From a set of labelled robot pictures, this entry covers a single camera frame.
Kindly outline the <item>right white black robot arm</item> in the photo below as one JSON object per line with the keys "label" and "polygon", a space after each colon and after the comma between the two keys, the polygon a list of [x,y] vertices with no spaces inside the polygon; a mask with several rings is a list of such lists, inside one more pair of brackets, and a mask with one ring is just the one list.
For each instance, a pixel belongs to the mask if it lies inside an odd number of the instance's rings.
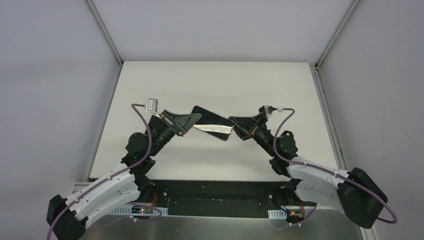
{"label": "right white black robot arm", "polygon": [[364,229],[381,221],[380,213],[389,209],[387,196],[364,170],[343,170],[308,161],[298,155],[291,131],[281,131],[279,126],[275,134],[271,133],[264,112],[250,117],[231,116],[229,120],[239,138],[253,139],[272,157],[269,163],[277,175],[290,179],[283,188],[288,204],[302,201],[331,207]]}

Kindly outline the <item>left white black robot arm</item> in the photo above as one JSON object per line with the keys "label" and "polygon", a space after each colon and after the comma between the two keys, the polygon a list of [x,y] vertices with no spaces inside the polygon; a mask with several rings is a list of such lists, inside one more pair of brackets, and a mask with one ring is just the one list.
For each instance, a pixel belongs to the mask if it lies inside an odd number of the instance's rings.
{"label": "left white black robot arm", "polygon": [[146,173],[155,164],[152,159],[174,136],[184,136],[202,117],[201,113],[176,114],[164,110],[153,126],[137,111],[146,132],[133,133],[127,154],[112,170],[79,192],[67,197],[56,195],[49,201],[46,221],[47,239],[80,239],[95,222],[114,209],[153,195],[153,183]]}

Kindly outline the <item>black smartphone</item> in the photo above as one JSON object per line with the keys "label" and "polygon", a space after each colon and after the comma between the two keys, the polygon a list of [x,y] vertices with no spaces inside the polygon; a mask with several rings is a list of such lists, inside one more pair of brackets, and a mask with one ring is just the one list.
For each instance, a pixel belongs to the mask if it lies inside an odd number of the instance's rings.
{"label": "black smartphone", "polygon": [[201,118],[194,124],[194,128],[209,134],[221,141],[227,141],[234,129],[234,124],[227,118],[218,115],[199,105],[195,105],[192,114],[201,114]]}

